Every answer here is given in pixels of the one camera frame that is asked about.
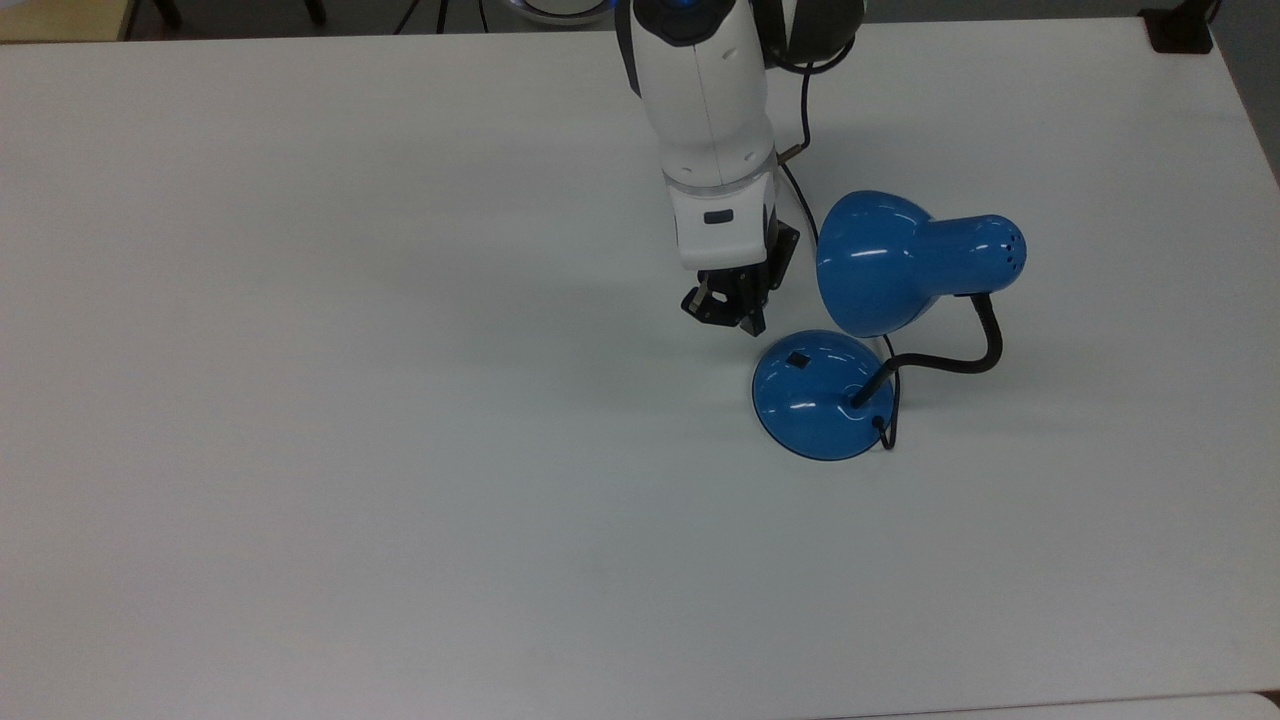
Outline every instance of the table surface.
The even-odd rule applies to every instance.
[[[1280,192],[1137,19],[867,27],[822,214],[1025,232],[899,450],[691,284],[605,33],[0,47],[0,716],[804,719],[1280,685]],[[797,78],[771,73],[780,145]],[[783,219],[799,224],[790,197]],[[899,350],[977,354],[957,300]]]
[[[1222,694],[938,712],[929,714],[927,720],[1206,720],[1210,717],[1280,720],[1280,708],[1258,694]]]

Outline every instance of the lamp base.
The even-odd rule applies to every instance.
[[[778,341],[755,368],[755,415],[773,439],[812,460],[845,460],[879,442],[876,428],[893,419],[893,388],[881,386],[861,407],[851,398],[881,359],[856,340],[805,331]]]

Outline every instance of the blue lamp shade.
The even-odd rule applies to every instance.
[[[861,455],[879,441],[893,413],[893,388],[877,389],[861,407],[852,397],[881,366],[856,340],[829,331],[805,331],[771,347],[751,382],[760,424],[787,450],[813,460]]]
[[[1011,220],[933,220],[919,205],[876,191],[842,197],[818,240],[822,301],[854,337],[891,333],[941,295],[1004,290],[1025,264],[1027,242]]]

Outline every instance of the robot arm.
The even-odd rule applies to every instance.
[[[618,44],[658,135],[681,263],[698,272],[682,306],[700,322],[760,334],[799,240],[774,211],[765,54],[783,64],[829,58],[861,10],[849,0],[620,1]]]

